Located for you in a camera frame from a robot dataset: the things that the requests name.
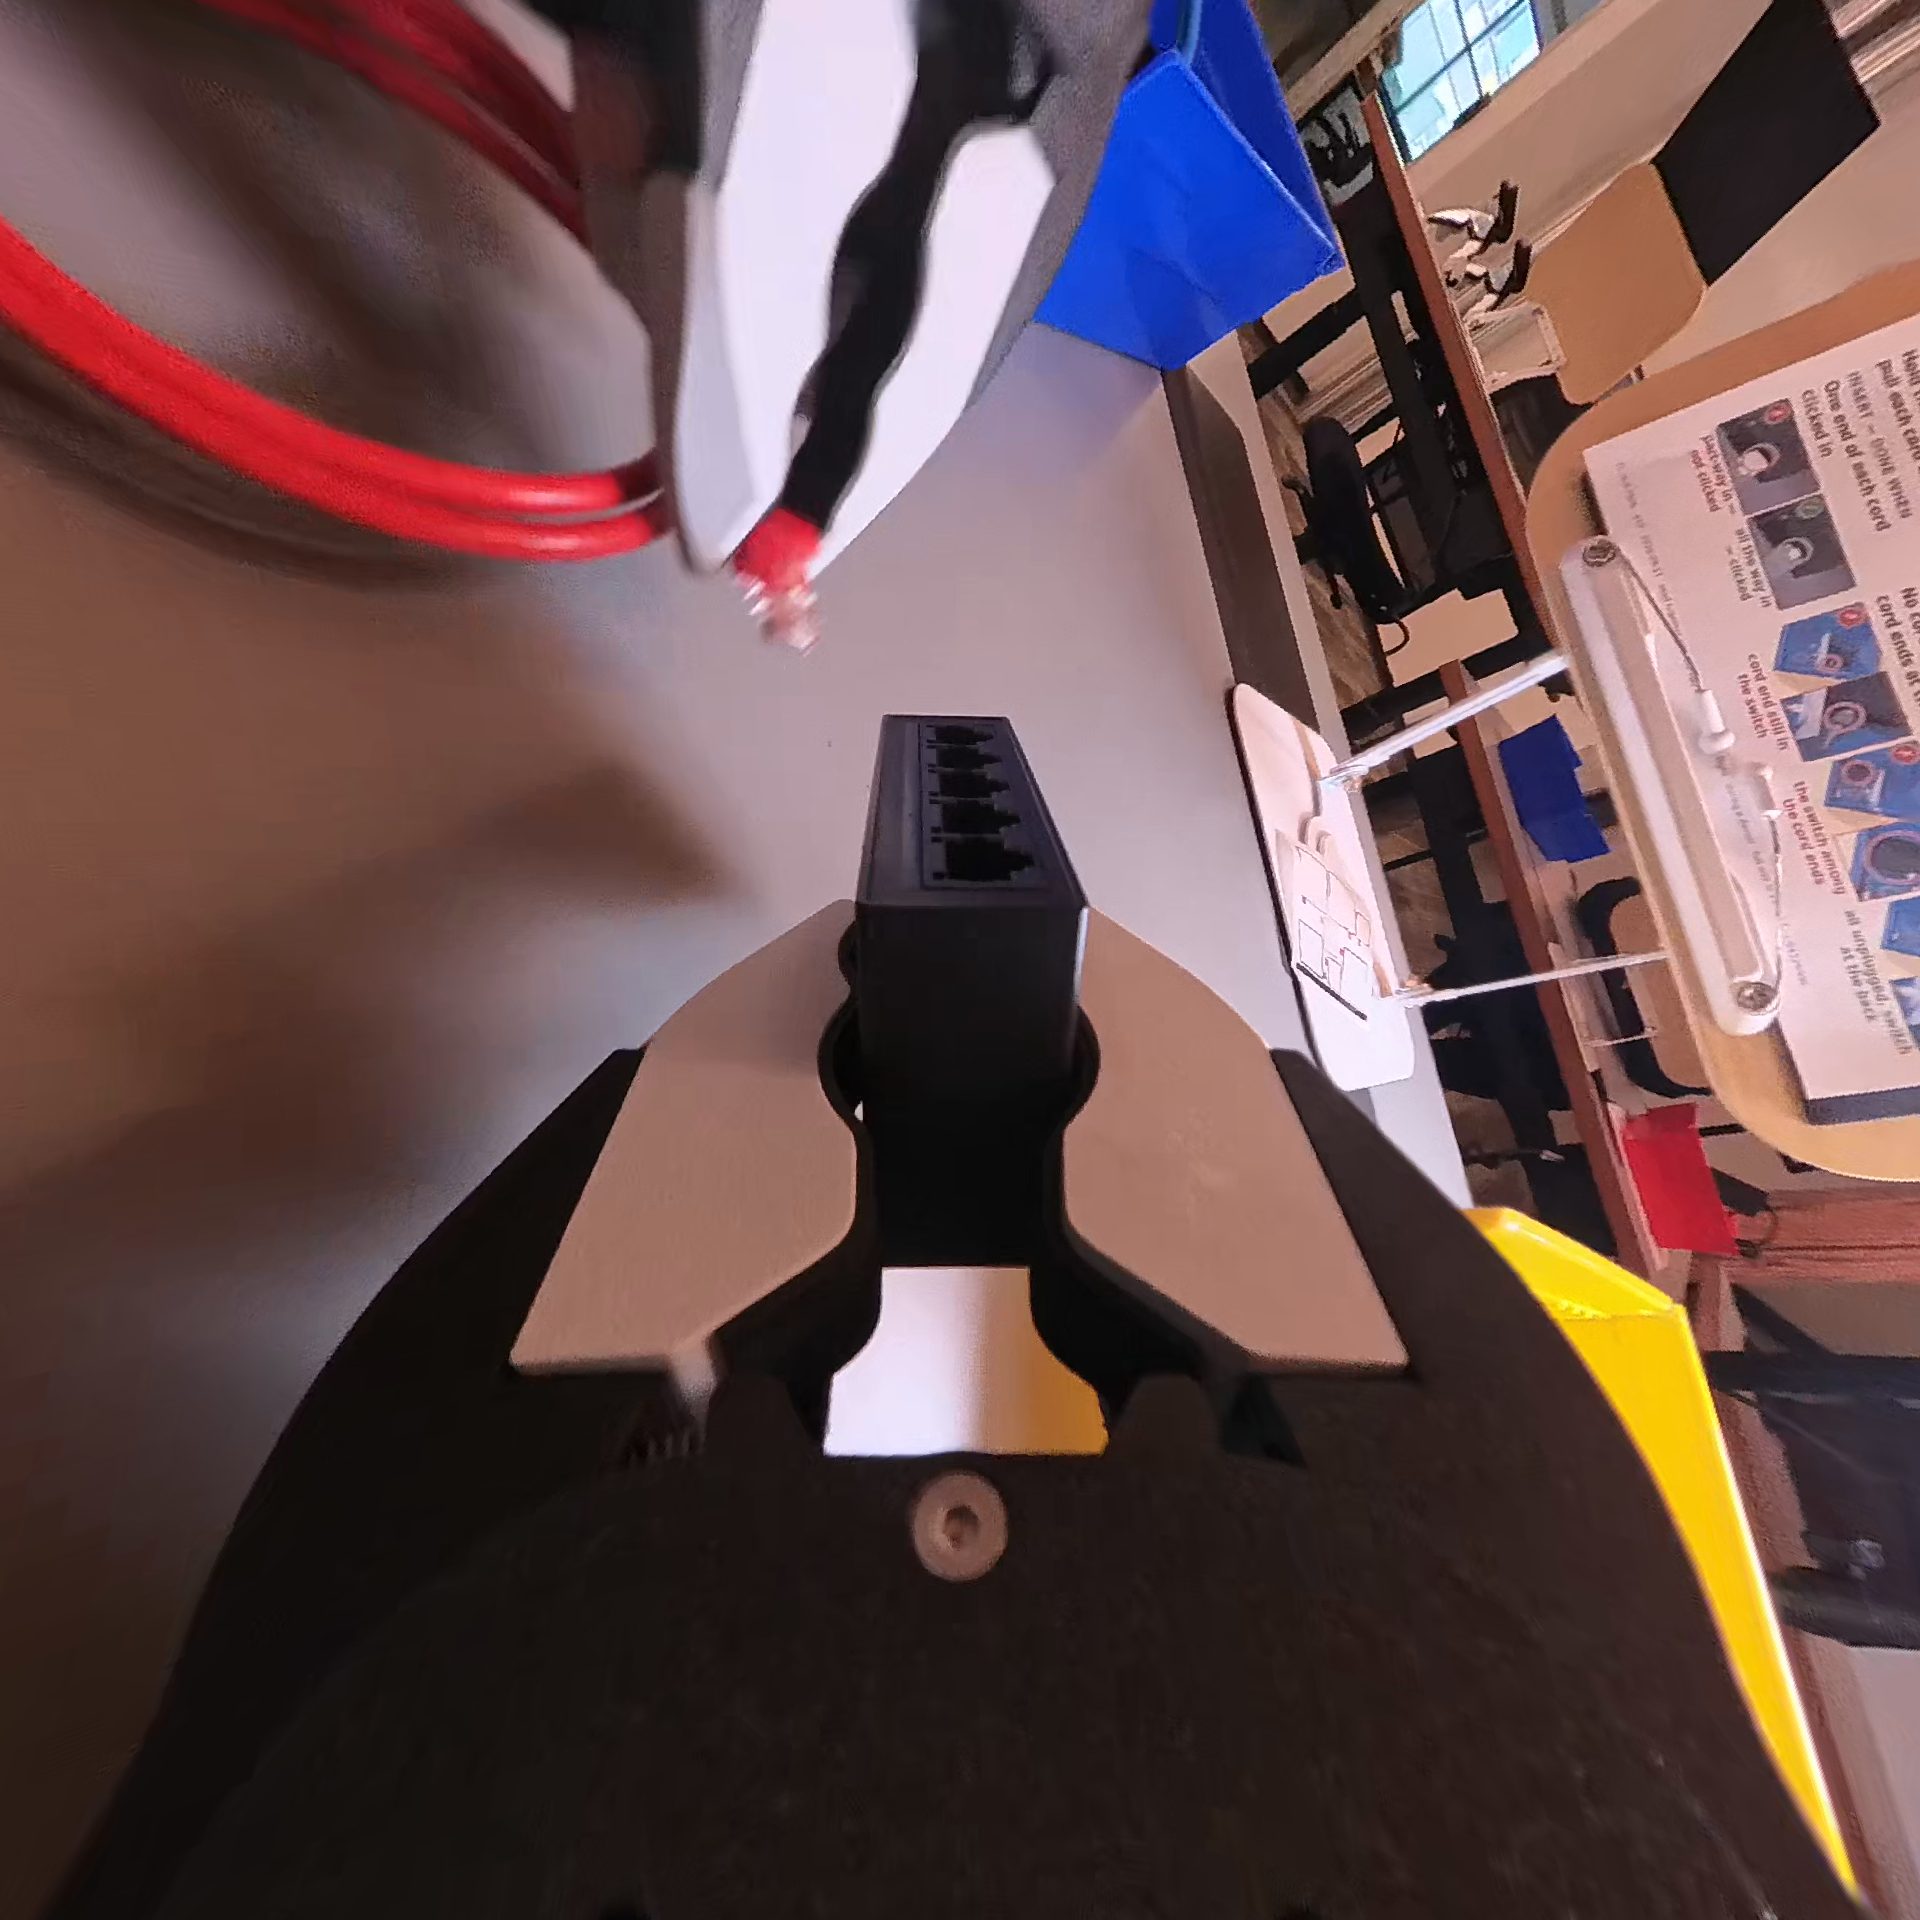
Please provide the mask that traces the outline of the black office chair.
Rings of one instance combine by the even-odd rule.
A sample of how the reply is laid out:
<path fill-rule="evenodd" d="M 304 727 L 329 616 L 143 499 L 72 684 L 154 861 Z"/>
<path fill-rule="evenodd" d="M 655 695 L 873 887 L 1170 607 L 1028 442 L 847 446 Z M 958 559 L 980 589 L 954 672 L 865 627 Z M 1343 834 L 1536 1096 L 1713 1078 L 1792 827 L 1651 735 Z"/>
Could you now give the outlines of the black office chair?
<path fill-rule="evenodd" d="M 1304 424 L 1305 480 L 1294 487 L 1304 507 L 1297 548 L 1316 565 L 1334 597 L 1351 600 L 1376 623 L 1400 623 L 1417 598 L 1396 574 L 1376 527 L 1376 502 L 1358 444 L 1350 429 L 1314 415 Z"/>

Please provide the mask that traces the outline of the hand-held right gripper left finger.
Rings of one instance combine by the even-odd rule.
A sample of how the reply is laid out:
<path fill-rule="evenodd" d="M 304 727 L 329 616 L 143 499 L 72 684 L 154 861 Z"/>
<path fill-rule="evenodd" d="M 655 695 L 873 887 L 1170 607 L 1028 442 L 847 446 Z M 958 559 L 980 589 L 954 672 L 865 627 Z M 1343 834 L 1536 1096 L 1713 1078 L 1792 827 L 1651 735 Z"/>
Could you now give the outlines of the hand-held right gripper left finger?
<path fill-rule="evenodd" d="M 881 1312 L 870 1143 L 828 1088 L 852 918 L 826 904 L 651 1035 L 513 1344 L 520 1374 L 663 1374 L 702 1403 L 756 1371 L 826 1418 Z"/>

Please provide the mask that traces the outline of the window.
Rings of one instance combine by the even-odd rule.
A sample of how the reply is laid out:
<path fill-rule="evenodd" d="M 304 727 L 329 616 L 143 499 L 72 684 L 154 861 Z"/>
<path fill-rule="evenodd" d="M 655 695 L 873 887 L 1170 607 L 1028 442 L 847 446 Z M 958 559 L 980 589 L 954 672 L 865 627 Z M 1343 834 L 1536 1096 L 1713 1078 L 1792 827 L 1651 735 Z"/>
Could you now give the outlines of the window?
<path fill-rule="evenodd" d="M 1553 36 L 1531 3 L 1424 3 L 1383 51 L 1383 112 L 1403 159 L 1417 159 L 1530 66 Z"/>

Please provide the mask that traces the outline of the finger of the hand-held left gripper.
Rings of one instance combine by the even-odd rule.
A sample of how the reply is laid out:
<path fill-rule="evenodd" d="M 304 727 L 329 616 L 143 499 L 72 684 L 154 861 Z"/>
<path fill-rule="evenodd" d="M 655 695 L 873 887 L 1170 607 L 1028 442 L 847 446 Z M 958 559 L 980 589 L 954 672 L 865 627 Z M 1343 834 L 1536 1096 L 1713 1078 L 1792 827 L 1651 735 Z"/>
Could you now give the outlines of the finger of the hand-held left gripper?
<path fill-rule="evenodd" d="M 900 3 L 692 5 L 698 87 L 668 450 L 679 539 L 720 570 L 777 502 L 849 222 L 918 82 Z"/>
<path fill-rule="evenodd" d="M 847 262 L 808 374 L 786 507 L 832 565 L 948 438 L 985 374 L 1054 192 L 1033 127 L 985 127 L 948 156 L 921 226 Z"/>

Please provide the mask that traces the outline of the black network switch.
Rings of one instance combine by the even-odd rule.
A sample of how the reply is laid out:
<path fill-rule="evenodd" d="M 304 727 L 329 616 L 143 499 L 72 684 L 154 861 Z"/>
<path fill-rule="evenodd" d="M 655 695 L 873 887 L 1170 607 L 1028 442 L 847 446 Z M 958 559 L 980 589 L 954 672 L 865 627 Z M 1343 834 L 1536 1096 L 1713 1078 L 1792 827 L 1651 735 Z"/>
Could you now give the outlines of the black network switch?
<path fill-rule="evenodd" d="M 1089 1084 L 1086 939 L 1086 888 L 1014 722 L 886 716 L 852 923 L 886 1263 L 1031 1263 Z"/>

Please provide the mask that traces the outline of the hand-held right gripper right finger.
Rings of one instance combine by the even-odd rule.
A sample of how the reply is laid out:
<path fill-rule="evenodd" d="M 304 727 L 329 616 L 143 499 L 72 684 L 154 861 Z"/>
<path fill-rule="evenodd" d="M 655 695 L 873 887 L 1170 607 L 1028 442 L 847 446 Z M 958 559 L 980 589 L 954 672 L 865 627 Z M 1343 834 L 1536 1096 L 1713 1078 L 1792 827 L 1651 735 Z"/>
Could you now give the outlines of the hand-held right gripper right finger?
<path fill-rule="evenodd" d="M 1257 1031 L 1089 912 L 1091 1091 L 1062 1133 L 1040 1333 L 1082 1378 L 1403 1375 L 1408 1352 Z"/>

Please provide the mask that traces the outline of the blue plastic bin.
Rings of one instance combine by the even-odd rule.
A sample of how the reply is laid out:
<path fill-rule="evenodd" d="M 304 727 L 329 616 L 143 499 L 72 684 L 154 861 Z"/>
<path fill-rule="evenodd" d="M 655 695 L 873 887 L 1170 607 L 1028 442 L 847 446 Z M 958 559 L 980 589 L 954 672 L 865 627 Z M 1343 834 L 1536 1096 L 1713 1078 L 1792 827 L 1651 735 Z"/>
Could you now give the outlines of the blue plastic bin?
<path fill-rule="evenodd" d="M 1156 3 L 1039 324 L 1184 367 L 1343 261 L 1254 10 Z"/>

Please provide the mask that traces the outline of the clear acrylic bar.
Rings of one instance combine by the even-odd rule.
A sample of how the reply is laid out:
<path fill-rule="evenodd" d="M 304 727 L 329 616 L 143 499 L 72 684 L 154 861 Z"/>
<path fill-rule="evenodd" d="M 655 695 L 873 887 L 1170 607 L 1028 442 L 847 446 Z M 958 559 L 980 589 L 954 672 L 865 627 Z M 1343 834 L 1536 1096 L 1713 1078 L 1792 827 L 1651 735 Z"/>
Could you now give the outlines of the clear acrylic bar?
<path fill-rule="evenodd" d="M 1648 863 L 1715 1027 L 1770 1031 L 1786 998 L 1786 848 L 1764 758 L 1744 744 L 1688 637 L 1626 548 L 1594 534 L 1561 563 L 1599 709 L 1651 830 Z"/>

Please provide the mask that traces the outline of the white card stand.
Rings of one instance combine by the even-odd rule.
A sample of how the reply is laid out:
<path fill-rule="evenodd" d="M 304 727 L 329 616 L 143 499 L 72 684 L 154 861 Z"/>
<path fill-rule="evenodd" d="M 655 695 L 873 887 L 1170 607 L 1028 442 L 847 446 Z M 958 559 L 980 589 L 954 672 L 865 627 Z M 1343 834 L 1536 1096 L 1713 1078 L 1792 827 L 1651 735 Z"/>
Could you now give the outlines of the white card stand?
<path fill-rule="evenodd" d="M 1312 1055 L 1347 1092 L 1396 1086 L 1417 1046 L 1354 796 L 1329 779 L 1338 756 L 1256 686 L 1233 687 L 1231 716 Z"/>

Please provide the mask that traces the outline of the wooden chair back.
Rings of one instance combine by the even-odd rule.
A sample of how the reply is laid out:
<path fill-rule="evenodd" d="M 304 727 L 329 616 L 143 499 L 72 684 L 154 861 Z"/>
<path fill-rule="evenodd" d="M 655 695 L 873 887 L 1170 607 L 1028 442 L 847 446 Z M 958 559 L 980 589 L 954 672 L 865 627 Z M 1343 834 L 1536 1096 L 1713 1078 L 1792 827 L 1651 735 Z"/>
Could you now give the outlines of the wooden chair back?
<path fill-rule="evenodd" d="M 1527 275 L 1559 346 L 1558 384 L 1586 407 L 1692 322 L 1707 279 L 1651 159 L 1626 167 L 1554 236 Z"/>

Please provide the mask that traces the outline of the red tape flag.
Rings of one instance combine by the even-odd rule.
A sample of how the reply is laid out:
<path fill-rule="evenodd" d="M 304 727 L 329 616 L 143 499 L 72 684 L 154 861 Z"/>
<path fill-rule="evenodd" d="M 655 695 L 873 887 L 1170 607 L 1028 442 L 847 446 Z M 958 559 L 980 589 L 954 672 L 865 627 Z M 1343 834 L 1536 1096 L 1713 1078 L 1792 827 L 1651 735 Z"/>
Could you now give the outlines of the red tape flag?
<path fill-rule="evenodd" d="M 1616 1138 L 1655 1245 L 1668 1255 L 1740 1258 L 1696 1104 L 1668 1101 L 1616 1118 Z"/>

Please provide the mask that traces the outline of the blue tape flag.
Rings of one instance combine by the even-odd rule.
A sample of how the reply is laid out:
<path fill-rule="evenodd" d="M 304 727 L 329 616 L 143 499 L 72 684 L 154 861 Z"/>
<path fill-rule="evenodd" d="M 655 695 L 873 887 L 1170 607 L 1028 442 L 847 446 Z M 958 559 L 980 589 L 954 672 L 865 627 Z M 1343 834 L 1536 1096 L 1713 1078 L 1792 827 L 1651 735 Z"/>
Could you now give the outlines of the blue tape flag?
<path fill-rule="evenodd" d="M 1574 866 L 1610 855 L 1563 722 L 1546 717 L 1500 738 L 1497 756 L 1516 819 L 1543 859 Z"/>

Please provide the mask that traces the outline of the yellow plastic bin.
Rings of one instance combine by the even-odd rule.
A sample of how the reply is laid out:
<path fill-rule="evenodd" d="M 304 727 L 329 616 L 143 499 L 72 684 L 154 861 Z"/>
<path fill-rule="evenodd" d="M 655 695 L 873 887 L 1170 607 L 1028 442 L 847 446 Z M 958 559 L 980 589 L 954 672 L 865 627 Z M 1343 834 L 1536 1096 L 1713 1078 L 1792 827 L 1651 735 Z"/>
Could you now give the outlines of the yellow plastic bin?
<path fill-rule="evenodd" d="M 1639 1448 L 1767 1756 L 1842 1887 L 1858 1893 L 1683 1306 L 1523 1212 L 1470 1206 L 1465 1215 L 1561 1327 Z"/>

